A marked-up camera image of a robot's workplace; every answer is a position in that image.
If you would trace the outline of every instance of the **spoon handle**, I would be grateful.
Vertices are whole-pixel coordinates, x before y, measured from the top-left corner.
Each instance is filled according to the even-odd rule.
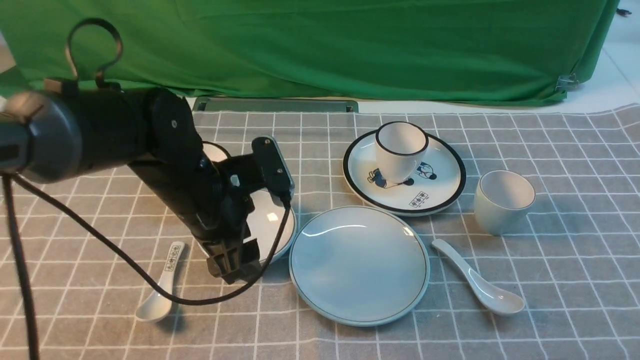
[[[471,266],[469,266],[469,263],[467,263],[462,258],[462,256],[458,254],[456,249],[452,248],[451,245],[449,245],[446,241],[441,239],[433,240],[433,242],[431,242],[431,246],[438,249],[438,251],[440,251],[442,254],[445,254],[446,256],[448,256],[449,259],[451,259],[451,261],[453,261],[453,263],[456,264],[456,267],[458,268],[458,270],[460,270],[460,272],[462,272],[462,274],[467,278],[467,280],[469,280],[469,283],[472,283],[471,279],[469,279],[469,271],[470,270],[474,271],[474,270],[473,268],[471,268]]]
[[[164,269],[158,285],[169,294],[173,294],[173,278],[175,276],[175,269],[178,267],[178,259],[184,250],[185,244],[182,241],[174,241],[169,248],[169,254],[167,255],[166,262],[164,263]]]

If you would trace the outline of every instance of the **green cloth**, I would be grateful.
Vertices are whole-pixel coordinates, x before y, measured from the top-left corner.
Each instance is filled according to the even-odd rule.
[[[71,27],[112,22],[126,87],[185,95],[422,99],[540,106],[559,76],[589,79],[618,0],[31,0],[0,2],[23,83],[71,77]],[[112,59],[102,29],[74,39],[81,79]],[[0,94],[16,90],[0,76]]]

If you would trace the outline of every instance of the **white plate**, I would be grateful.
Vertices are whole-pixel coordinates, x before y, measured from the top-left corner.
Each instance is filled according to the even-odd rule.
[[[409,225],[365,206],[313,218],[289,254],[300,297],[321,315],[352,326],[399,319],[424,296],[429,256]]]
[[[389,185],[376,164],[375,131],[362,135],[342,160],[349,187],[365,202],[404,217],[429,215],[450,206],[465,187],[465,166],[451,146],[428,136],[424,159],[411,178],[404,184]]]
[[[214,143],[203,142],[202,148],[211,161],[222,161],[229,157],[229,153],[223,147]],[[255,210],[250,213],[246,219],[249,225],[249,231],[251,231],[251,236],[244,239],[244,241],[247,242],[254,238],[258,240],[260,262],[263,263],[275,241],[280,222],[284,216],[284,206],[279,199],[274,199],[271,194],[264,189],[251,194],[251,199],[253,200]],[[289,218],[287,219],[287,225],[285,225],[280,243],[276,248],[271,262],[276,261],[289,250],[293,234],[296,233],[296,228],[296,216],[293,213],[293,209],[291,209]],[[200,246],[200,250],[208,256],[208,253],[202,246]]]

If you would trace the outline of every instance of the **white ceramic spoon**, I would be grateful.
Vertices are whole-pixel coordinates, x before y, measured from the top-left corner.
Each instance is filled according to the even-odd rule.
[[[158,281],[158,285],[160,285],[164,291],[172,295],[173,277],[175,276],[175,271],[178,267],[178,259],[180,259],[180,255],[182,254],[184,247],[185,244],[181,241],[175,241],[171,244],[162,275]],[[140,306],[138,306],[138,310],[136,310],[136,318],[140,322],[158,322],[169,314],[171,311],[171,305],[171,300],[158,294],[157,291],[154,291],[142,304],[140,304]]]
[[[524,300],[518,295],[500,289],[484,280],[446,241],[436,239],[431,246],[453,261],[458,270],[465,276],[478,300],[492,313],[509,316],[524,308]]]

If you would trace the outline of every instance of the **black cable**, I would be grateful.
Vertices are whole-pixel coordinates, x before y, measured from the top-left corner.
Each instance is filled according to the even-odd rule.
[[[7,227],[11,238],[13,258],[15,259],[15,269],[18,272],[18,282],[22,292],[22,308],[24,309],[24,320],[27,323],[27,344],[29,346],[29,359],[38,360],[38,324],[36,322],[36,311],[33,305],[33,294],[29,283],[29,270],[24,259],[24,250],[20,241],[20,231],[18,220],[15,216],[15,206],[13,205],[13,189],[11,188],[11,175],[2,175],[2,186],[4,190],[4,202],[6,205]]]
[[[151,286],[153,288],[153,290],[156,290],[160,295],[166,297],[167,299],[171,300],[172,302],[175,302],[176,304],[189,305],[189,306],[211,305],[211,304],[217,304],[219,302],[223,302],[223,301],[226,301],[226,300],[230,300],[230,299],[242,294],[248,288],[250,288],[253,284],[255,284],[256,281],[258,281],[258,279],[260,279],[262,277],[262,275],[264,274],[264,271],[267,269],[269,264],[271,264],[271,260],[273,259],[273,255],[275,254],[276,249],[278,248],[278,244],[280,243],[280,238],[282,237],[282,233],[284,232],[284,227],[287,225],[287,219],[289,218],[289,213],[291,212],[291,200],[290,199],[283,200],[283,204],[284,204],[284,208],[285,208],[285,210],[284,210],[284,218],[280,222],[280,227],[278,228],[278,232],[276,234],[276,238],[275,238],[275,241],[273,243],[273,246],[271,247],[271,250],[269,251],[269,255],[267,256],[266,260],[264,261],[262,269],[260,270],[260,272],[258,273],[257,276],[255,276],[252,280],[248,281],[245,285],[242,285],[240,288],[238,288],[235,291],[233,291],[231,293],[228,293],[226,295],[222,295],[220,297],[214,297],[214,298],[211,298],[211,299],[191,300],[191,299],[183,299],[183,298],[177,297],[175,295],[169,294],[168,292],[164,291],[160,287],[160,285],[158,285],[151,278],[151,276],[149,276],[149,274],[147,274],[144,270],[142,270],[142,268],[133,259],[131,259],[124,251],[122,251],[117,245],[115,245],[113,242],[111,242],[109,239],[107,239],[98,230],[96,230],[88,222],[84,221],[84,219],[82,219],[78,214],[74,213],[73,210],[71,210],[68,207],[66,207],[60,201],[58,201],[58,200],[54,199],[53,197],[47,195],[45,192],[43,192],[40,189],[36,188],[35,186],[33,186],[32,184],[30,184],[28,181],[26,181],[25,179],[21,178],[20,176],[13,177],[13,180],[18,185],[20,185],[25,190],[27,190],[28,192],[32,193],[33,195],[36,195],[37,197],[41,198],[42,200],[48,202],[50,205],[52,205],[55,208],[57,208],[60,211],[62,211],[64,214],[66,214],[71,219],[73,219],[75,222],[77,222],[80,226],[82,226],[85,230],[87,230],[91,235],[96,237],[96,239],[100,240],[103,244],[107,245],[107,247],[109,247],[109,249],[111,249],[113,252],[118,254],[118,256],[120,256],[120,258],[122,258],[124,261],[126,261],[126,263],[129,264],[129,266],[131,266],[133,268],[133,270],[135,270],[138,273],[138,275],[140,275],[147,282],[147,284],[149,284],[149,286]]]

